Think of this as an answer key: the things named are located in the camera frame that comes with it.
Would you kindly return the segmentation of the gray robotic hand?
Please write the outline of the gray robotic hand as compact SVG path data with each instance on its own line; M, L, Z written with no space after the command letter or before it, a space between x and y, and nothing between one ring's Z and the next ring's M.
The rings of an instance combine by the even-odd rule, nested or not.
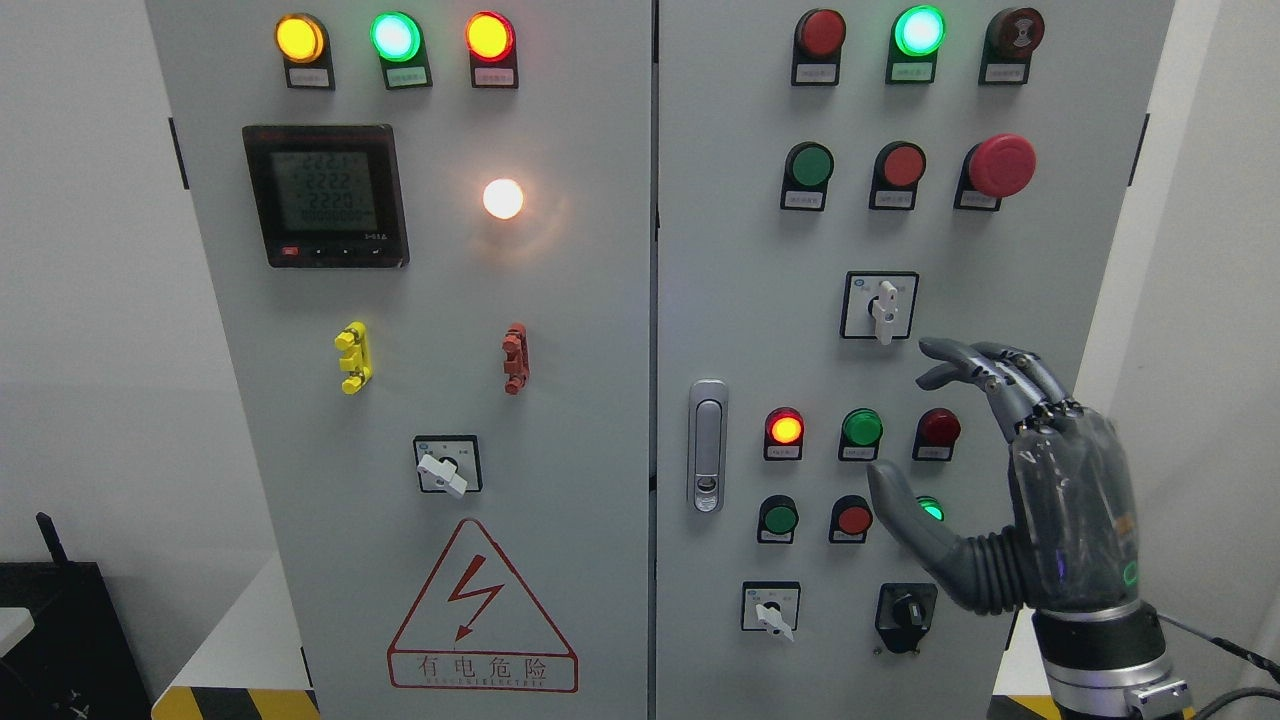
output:
M923 389L975 386L1007 441L1015 523L960 537L929 515L899 469L874 462L870 501L890 534L961 607L979 615L1027 605L1098 612L1138 598L1137 502L1112 424L1080 405L1042 359L995 342L923 338L936 365Z

